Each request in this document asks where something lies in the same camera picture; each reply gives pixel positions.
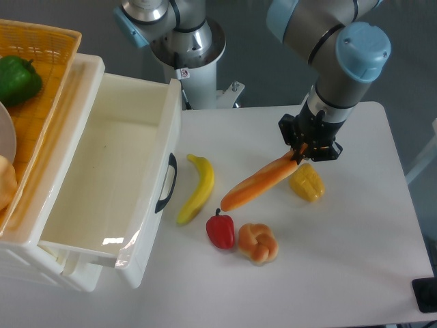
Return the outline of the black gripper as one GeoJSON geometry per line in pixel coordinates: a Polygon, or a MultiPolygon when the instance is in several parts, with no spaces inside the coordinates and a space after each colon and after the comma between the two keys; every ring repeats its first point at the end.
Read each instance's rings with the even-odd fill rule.
{"type": "Polygon", "coordinates": [[[337,160],[343,151],[335,139],[342,123],[325,121],[326,112],[321,114],[310,111],[306,100],[296,116],[286,113],[279,120],[279,129],[286,145],[292,153],[290,159],[297,165],[303,160],[333,161],[337,160]]]}

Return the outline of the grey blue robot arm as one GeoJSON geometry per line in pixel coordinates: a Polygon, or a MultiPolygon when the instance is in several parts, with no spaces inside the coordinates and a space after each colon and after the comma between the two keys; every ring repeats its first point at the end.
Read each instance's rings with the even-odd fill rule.
{"type": "MultiPolygon", "coordinates": [[[[377,1],[273,1],[266,24],[281,43],[318,72],[296,116],[279,122],[296,161],[331,161],[341,154],[336,135],[391,54],[388,36],[361,21],[377,1]]],[[[215,109],[216,63],[226,46],[205,1],[121,1],[113,15],[125,36],[149,46],[167,79],[182,84],[187,109],[215,109]]]]}

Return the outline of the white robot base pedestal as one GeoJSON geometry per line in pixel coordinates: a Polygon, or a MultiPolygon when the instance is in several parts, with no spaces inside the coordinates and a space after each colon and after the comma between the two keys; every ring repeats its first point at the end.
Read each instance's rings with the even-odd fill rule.
{"type": "Polygon", "coordinates": [[[225,90],[217,88],[217,63],[225,48],[225,33],[211,18],[196,30],[174,29],[151,43],[165,80],[180,81],[186,109],[228,109],[238,105],[245,84],[233,81],[225,90]]]}

